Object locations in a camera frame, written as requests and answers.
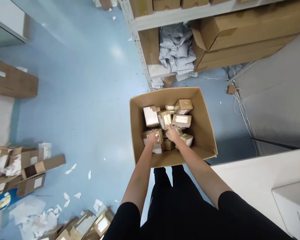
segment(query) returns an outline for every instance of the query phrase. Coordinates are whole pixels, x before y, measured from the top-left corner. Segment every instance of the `forearm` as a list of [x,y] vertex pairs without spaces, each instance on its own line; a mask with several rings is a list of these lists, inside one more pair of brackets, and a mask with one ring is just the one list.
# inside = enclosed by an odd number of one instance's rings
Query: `forearm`
[[218,208],[219,196],[225,191],[232,191],[231,188],[184,141],[178,139],[175,144],[202,191]]
[[142,155],[132,173],[128,187],[123,195],[122,203],[134,203],[142,214],[144,201],[147,196],[150,169],[151,169],[151,156],[153,144],[147,143]]

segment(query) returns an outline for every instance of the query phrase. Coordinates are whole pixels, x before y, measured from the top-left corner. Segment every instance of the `white shelf beam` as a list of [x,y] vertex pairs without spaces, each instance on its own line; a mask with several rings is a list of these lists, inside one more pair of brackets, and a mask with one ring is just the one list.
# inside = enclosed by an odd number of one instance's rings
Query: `white shelf beam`
[[205,6],[193,7],[189,9],[172,9],[154,12],[151,15],[135,18],[136,29],[138,31],[162,27],[179,22],[190,21],[194,19],[220,15],[229,12],[235,12],[247,8],[258,7],[265,4],[281,2],[283,0],[254,0],[245,3],[238,3],[237,0],[231,0],[224,3],[210,3]]

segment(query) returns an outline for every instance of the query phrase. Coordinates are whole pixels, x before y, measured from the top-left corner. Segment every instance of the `open cardboard box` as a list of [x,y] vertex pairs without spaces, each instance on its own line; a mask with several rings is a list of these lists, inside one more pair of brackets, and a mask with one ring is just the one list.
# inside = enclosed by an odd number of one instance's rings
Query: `open cardboard box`
[[[192,150],[203,160],[216,157],[217,145],[211,126],[208,110],[199,87],[167,88],[148,92],[130,100],[130,121],[132,146],[135,164],[137,164],[144,143],[142,132],[147,129],[143,108],[156,106],[163,109],[165,105],[175,105],[179,99],[191,99],[193,109],[188,113],[192,116],[188,133],[193,138]],[[164,151],[162,154],[152,154],[151,167],[166,167],[184,164],[185,161],[178,149]]]

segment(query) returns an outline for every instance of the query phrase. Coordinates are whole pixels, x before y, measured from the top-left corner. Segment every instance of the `hand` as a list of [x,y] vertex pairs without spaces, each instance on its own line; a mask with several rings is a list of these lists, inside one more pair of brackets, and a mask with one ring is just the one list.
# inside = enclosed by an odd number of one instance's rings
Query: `hand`
[[156,131],[154,129],[151,130],[148,136],[148,143],[155,144],[159,139],[159,135],[156,136]]
[[170,141],[176,143],[176,141],[180,139],[176,128],[172,124],[166,125],[166,127],[169,130],[169,132],[166,133],[167,138],[169,138]]

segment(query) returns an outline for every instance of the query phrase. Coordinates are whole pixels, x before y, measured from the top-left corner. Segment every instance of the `blue floor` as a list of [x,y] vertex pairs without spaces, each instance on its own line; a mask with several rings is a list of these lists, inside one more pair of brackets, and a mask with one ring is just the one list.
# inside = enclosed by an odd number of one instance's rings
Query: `blue floor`
[[[96,9],[92,1],[47,1],[44,6],[15,2],[39,23],[30,22],[28,45],[0,48],[0,60],[28,68],[39,77],[39,91],[34,99],[16,102],[11,139],[27,145],[51,142],[52,154],[63,153],[67,161],[47,173],[44,188],[35,194],[52,195],[41,197],[48,209],[62,207],[63,193],[68,193],[71,201],[60,214],[60,223],[84,209],[94,212],[97,198],[116,212],[115,200],[121,201],[134,169],[129,100],[148,91],[123,14],[118,8]],[[200,74],[226,77],[223,69]],[[202,89],[219,152],[208,160],[211,164],[255,155],[242,117],[233,111],[233,96],[226,94],[225,80],[189,78],[175,86]],[[76,169],[66,175],[75,163]],[[171,172],[167,168],[170,180]],[[142,223],[153,185],[152,173]],[[80,200],[73,197],[78,192]],[[0,231],[0,239],[21,239],[12,221]]]

